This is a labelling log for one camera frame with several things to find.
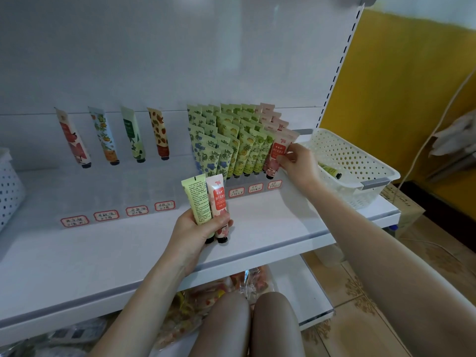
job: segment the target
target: tiled floor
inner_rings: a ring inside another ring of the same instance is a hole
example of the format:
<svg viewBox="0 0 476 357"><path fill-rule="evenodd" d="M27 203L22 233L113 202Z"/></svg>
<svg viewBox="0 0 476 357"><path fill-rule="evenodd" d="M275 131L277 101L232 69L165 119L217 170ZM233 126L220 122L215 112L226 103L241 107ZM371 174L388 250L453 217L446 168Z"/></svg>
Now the tiled floor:
<svg viewBox="0 0 476 357"><path fill-rule="evenodd" d="M425 216L400 239L476 305L475 253ZM336 310L333 318L302 332L306 357L410 356L348 262L327 268L314 252L303 257Z"/></svg>

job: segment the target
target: wall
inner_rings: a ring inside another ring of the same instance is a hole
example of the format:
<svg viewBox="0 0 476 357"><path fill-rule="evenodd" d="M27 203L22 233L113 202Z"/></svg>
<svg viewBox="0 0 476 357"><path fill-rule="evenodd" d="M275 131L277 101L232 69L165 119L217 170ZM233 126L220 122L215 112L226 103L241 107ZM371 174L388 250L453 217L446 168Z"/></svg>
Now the wall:
<svg viewBox="0 0 476 357"><path fill-rule="evenodd" d="M388 11L388 7L388 3L380 2L375 9ZM428 18L423 8L411 10L416 16ZM441 15L435 19L448 21ZM455 17L450 17L450 21L474 27ZM366 9L321 126L404 174L475 64L475 30ZM475 95L473 77L442 127L476 108ZM423 181L445 159L429 159L425 151L412 177ZM476 200L476 188L472 187L475 184L476 171L470 171L425 186L476 219L476 204L472 202Z"/></svg>

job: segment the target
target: gray basket handle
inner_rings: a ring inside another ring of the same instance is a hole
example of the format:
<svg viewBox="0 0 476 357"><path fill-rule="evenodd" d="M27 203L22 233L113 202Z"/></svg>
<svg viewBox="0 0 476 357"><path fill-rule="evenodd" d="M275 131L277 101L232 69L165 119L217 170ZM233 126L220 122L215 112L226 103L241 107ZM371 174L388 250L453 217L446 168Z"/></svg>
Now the gray basket handle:
<svg viewBox="0 0 476 357"><path fill-rule="evenodd" d="M366 180L365 182L360 182L364 187L361 190L366 190L370 188L375 188L377 186L383 186L390 183L388 178L378 178L372 180Z"/></svg>

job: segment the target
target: thigh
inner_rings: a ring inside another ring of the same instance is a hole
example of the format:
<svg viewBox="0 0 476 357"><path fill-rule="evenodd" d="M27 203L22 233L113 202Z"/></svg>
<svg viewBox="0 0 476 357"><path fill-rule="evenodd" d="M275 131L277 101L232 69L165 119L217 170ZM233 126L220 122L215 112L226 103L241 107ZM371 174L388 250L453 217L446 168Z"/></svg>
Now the thigh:
<svg viewBox="0 0 476 357"><path fill-rule="evenodd" d="M304 357L298 320L288 299L278 292L256 301L251 326L250 357Z"/></svg>
<svg viewBox="0 0 476 357"><path fill-rule="evenodd" d="M189 357L245 357L251 311L239 293L227 293L211 308Z"/></svg>

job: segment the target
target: price tag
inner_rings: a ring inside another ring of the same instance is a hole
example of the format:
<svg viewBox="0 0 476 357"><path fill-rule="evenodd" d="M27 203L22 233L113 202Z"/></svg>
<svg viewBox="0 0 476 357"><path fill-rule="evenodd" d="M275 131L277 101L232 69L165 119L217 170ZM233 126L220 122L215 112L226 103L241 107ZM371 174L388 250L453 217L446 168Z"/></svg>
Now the price tag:
<svg viewBox="0 0 476 357"><path fill-rule="evenodd" d="M155 210L157 210L158 212L170 209L175 209L175 202L173 200L155 203Z"/></svg>
<svg viewBox="0 0 476 357"><path fill-rule="evenodd" d="M147 206L137 206L137 207L126 208L126 214L128 216L141 216L143 214L147 214L148 212L149 212L149 208L147 208Z"/></svg>
<svg viewBox="0 0 476 357"><path fill-rule="evenodd" d="M106 210L104 212L94 213L94 219L98 222L104 222L106 220L113 220L119 218L119 212L117 210Z"/></svg>
<svg viewBox="0 0 476 357"><path fill-rule="evenodd" d="M70 216L68 218L63 218L61 223L66 228L79 227L89 224L89 219L86 216Z"/></svg>
<svg viewBox="0 0 476 357"><path fill-rule="evenodd" d="M273 180L272 182L268 183L268 189L276 189L281 186L282 180Z"/></svg>
<svg viewBox="0 0 476 357"><path fill-rule="evenodd" d="M248 187L248 193L250 193L250 194L259 192L261 190L263 190L263 183L250 185Z"/></svg>
<svg viewBox="0 0 476 357"><path fill-rule="evenodd" d="M243 195L243 194L245 194L245 188L244 187L231 189L228 192L228 198L239 197L240 195Z"/></svg>

